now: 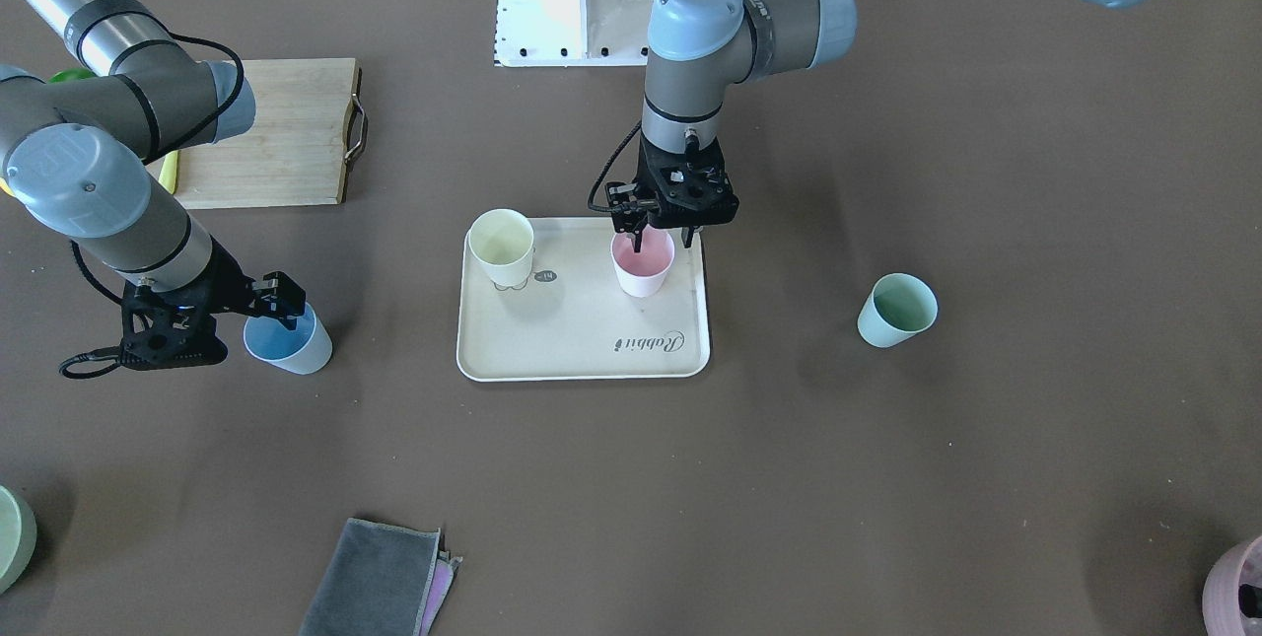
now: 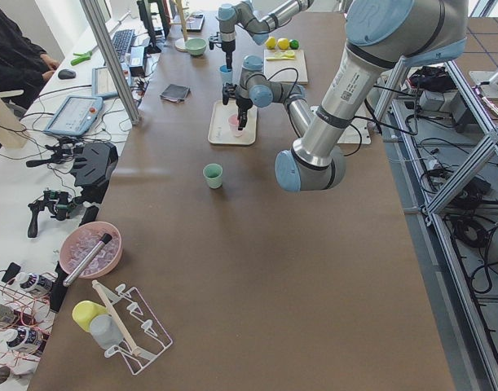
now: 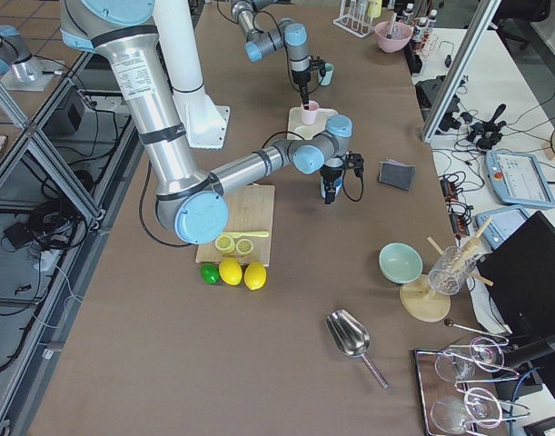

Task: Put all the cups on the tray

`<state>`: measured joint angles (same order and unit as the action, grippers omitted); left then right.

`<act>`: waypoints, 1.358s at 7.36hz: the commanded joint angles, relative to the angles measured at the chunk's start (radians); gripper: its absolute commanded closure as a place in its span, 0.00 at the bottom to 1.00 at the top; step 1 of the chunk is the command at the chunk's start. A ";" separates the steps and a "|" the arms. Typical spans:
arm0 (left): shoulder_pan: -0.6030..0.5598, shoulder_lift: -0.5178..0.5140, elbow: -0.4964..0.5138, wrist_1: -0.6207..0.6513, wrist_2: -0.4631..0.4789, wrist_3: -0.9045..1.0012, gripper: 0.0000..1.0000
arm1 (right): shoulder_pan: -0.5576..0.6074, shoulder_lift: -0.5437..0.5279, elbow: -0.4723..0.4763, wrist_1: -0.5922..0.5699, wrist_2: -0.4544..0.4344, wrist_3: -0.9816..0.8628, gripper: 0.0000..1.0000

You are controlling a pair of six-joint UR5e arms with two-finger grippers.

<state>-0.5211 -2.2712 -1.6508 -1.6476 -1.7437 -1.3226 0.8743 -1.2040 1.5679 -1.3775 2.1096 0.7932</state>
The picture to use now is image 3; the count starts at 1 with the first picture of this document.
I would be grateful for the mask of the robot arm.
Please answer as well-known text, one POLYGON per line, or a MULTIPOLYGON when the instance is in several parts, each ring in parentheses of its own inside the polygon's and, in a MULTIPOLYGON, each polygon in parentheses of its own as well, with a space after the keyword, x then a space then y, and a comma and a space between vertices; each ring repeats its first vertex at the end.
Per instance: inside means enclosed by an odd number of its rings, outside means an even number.
POLYGON ((224 196, 284 166, 314 173, 347 154, 352 122, 330 117, 308 140, 281 139, 210 172, 196 147, 223 144, 228 114, 205 92, 185 1, 63 1, 64 43, 103 56, 158 179, 156 216, 183 243, 204 244, 229 218, 224 196))
POLYGON ((285 49, 292 81, 297 86, 302 108, 309 108, 309 83, 312 59, 308 50, 308 35, 303 24, 291 18, 282 19, 273 30, 264 31, 256 24, 256 16, 275 1, 231 1, 232 19, 245 37, 244 50, 249 60, 259 62, 274 52, 285 49))

